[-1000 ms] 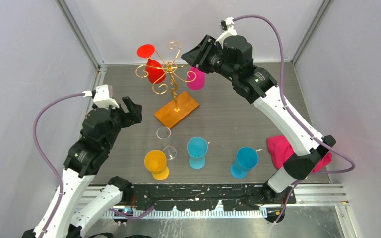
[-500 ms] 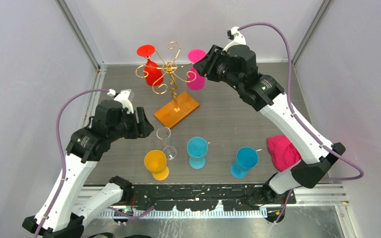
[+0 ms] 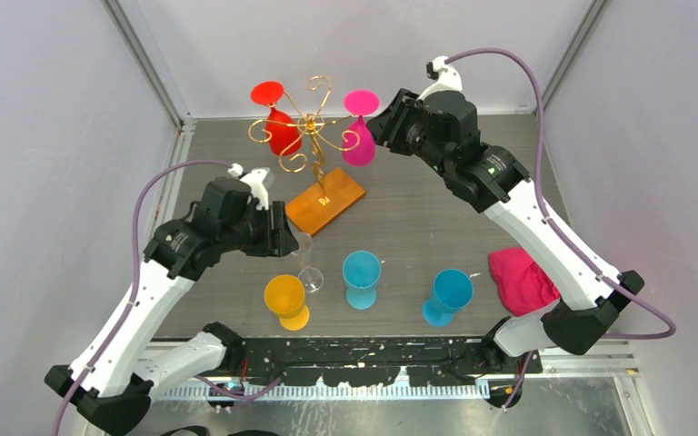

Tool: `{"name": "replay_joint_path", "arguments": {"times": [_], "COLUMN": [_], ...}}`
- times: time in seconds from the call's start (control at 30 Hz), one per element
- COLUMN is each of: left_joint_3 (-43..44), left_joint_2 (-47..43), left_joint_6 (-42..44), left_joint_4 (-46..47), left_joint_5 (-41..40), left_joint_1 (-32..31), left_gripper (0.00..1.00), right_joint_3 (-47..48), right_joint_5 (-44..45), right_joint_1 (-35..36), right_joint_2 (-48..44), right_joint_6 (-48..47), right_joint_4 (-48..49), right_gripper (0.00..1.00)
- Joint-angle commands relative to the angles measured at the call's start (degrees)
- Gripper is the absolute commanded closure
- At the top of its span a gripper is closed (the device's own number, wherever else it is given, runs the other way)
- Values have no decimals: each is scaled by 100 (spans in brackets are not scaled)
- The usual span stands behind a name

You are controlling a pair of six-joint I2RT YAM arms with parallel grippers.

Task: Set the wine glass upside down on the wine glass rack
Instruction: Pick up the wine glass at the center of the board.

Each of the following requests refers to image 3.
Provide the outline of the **pink plastic wine glass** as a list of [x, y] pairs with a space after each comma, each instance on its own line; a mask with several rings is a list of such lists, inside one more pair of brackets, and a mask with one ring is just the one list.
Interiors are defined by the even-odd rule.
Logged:
[[360, 167], [374, 160], [376, 145], [364, 118], [375, 112], [379, 105], [377, 95], [367, 89], [354, 90], [344, 98], [344, 108], [355, 116], [355, 120], [346, 129], [347, 135], [342, 145], [343, 158], [347, 164]]

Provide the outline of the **clear wine glass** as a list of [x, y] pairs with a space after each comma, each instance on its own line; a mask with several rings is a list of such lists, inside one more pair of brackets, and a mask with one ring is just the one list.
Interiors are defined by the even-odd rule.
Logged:
[[314, 241], [304, 232], [295, 232], [297, 249], [291, 252], [299, 270], [297, 278], [301, 281], [307, 293], [319, 291], [324, 284], [323, 273], [314, 266]]

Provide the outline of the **red plastic wine glass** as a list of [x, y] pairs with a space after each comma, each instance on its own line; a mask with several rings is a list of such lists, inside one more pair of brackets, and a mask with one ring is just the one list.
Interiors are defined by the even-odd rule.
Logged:
[[276, 107], [284, 97], [284, 86], [276, 81], [261, 82], [253, 88], [250, 97], [254, 103], [269, 108], [264, 129], [271, 152], [278, 156], [289, 156], [298, 152], [303, 137], [295, 126], [294, 119]]

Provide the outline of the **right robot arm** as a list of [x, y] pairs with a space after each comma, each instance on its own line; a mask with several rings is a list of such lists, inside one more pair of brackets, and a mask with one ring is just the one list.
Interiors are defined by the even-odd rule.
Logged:
[[457, 91], [425, 98], [400, 89], [368, 123], [374, 142], [394, 154], [421, 158], [457, 198], [510, 234], [560, 293], [543, 308], [505, 317], [482, 339], [478, 354], [493, 372], [507, 372], [528, 352], [559, 347], [587, 353], [644, 286], [635, 271], [618, 272], [592, 250], [580, 259], [577, 237], [538, 200], [529, 172], [507, 149], [481, 139], [477, 109]]

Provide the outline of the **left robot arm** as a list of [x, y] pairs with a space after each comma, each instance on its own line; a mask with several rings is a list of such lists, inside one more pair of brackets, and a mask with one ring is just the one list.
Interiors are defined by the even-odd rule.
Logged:
[[241, 369], [243, 339], [220, 322], [154, 358], [143, 353], [222, 254], [284, 257], [296, 249], [284, 203], [269, 199], [273, 179], [267, 168], [217, 178], [189, 214], [159, 226], [135, 257], [133, 283], [104, 328], [72, 363], [52, 367], [45, 383], [96, 428], [126, 435], [163, 393], [204, 372], [230, 376]]

